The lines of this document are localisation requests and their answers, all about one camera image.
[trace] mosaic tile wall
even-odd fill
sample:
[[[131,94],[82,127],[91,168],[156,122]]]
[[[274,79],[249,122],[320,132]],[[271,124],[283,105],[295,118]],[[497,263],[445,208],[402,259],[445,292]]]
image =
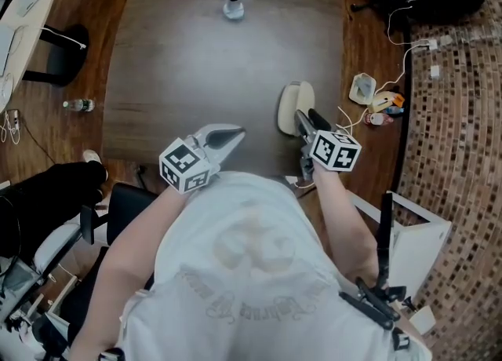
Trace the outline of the mosaic tile wall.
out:
[[[399,193],[453,222],[417,297],[438,320],[436,360],[502,359],[502,0],[451,27],[415,27],[412,111]],[[430,78],[431,65],[441,67]]]

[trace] sneaker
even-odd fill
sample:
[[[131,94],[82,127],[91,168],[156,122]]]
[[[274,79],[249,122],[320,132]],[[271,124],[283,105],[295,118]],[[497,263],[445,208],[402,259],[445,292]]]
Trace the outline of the sneaker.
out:
[[[101,162],[100,156],[93,150],[91,149],[86,149],[84,150],[84,153],[82,154],[82,157],[84,158],[84,162],[98,162],[99,164],[103,164]],[[105,181],[108,181],[108,170],[105,169],[107,172],[107,177]]]

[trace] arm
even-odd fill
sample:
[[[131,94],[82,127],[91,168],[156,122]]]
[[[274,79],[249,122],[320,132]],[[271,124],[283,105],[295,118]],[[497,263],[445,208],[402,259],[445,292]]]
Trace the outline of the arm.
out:
[[[167,188],[117,237],[100,266],[84,326],[71,346],[71,361],[95,361],[115,346],[126,302],[154,271],[158,247],[187,201]]]
[[[359,212],[337,173],[314,162],[314,182],[321,201],[333,262],[351,282],[361,277],[373,286],[378,276],[377,241]]]

